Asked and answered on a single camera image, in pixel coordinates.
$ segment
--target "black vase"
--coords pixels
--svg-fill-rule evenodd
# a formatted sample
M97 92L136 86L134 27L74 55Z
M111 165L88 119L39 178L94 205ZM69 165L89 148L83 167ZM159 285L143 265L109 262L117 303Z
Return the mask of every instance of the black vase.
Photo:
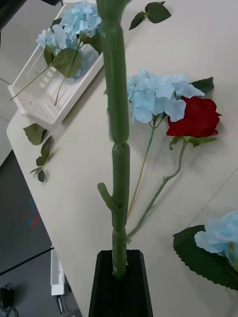
M112 275L112 251L97 256L89 317L153 317L144 256L127 250L125 278Z

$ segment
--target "blue hydrangea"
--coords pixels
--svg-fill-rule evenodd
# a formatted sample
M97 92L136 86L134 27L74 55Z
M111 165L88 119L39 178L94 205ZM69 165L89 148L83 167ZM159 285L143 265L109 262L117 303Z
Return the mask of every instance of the blue hydrangea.
M205 230L195 234L197 246L227 257L238 270L238 211L232 211L221 219L209 219Z
M172 122L183 119L186 102L181 96L191 98L204 93L188 84L185 75L158 76L142 69L139 75L127 79L132 123L148 123L153 115L165 112Z
M64 26L70 39L79 33L91 33L102 22L97 6L87 2L77 2L75 6L63 12L61 26Z
M36 42L43 48L47 46L56 54L66 48L77 48L78 41L76 36L73 39L70 39L66 31L59 25L54 25L52 29L54 32L51 29L43 30L42 33L39 34Z

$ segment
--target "white table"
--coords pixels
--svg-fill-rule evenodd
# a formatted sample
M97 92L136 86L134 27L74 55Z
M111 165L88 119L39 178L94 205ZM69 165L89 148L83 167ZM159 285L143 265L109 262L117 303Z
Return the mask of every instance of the white table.
M147 0L130 4L138 11ZM214 100L223 115L219 141L186 149L182 172L163 190L153 214L130 247L145 257L154 316L233 316L237 294L190 272L172 249L172 235L209 214L238 207L238 2L170 0L167 21L145 21L126 48L127 74L140 68L158 74L188 73L192 80L214 76ZM96 256L111 248L111 215L97 183L112 189L112 143L108 136L107 97L101 72L55 131L55 156L49 180L41 184L29 172L40 147L32 146L18 112L8 137L36 206L64 267L79 307L88 314ZM181 144L169 150L166 123L156 130L139 198L127 230L137 223L163 175L177 167ZM131 194L149 139L150 128L131 129Z

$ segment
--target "white plastic basket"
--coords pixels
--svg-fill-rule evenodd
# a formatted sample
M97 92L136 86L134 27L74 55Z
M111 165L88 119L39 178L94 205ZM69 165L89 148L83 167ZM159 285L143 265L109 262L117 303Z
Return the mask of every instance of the white plastic basket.
M65 3L56 19L62 16L64 10L73 5L75 5L73 0ZM122 26L127 34L132 18L133 13L126 11ZM64 77L55 68L51 67L14 98L17 107L23 115L48 130L54 129L63 121L104 64L103 54L98 55L90 45L83 46L82 50L85 57L82 74L74 82L72 79L64 81L56 106L57 92ZM15 96L46 67L44 51L38 45L12 86L8 87L11 95Z

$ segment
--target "red rose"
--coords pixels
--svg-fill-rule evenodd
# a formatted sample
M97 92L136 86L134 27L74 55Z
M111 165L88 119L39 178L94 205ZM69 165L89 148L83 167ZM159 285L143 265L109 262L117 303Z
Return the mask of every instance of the red rose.
M167 135L202 138L218 133L216 126L221 114L216 112L217 106L212 100L199 97L182 99L186 102L184 118L177 122L168 118L170 128Z

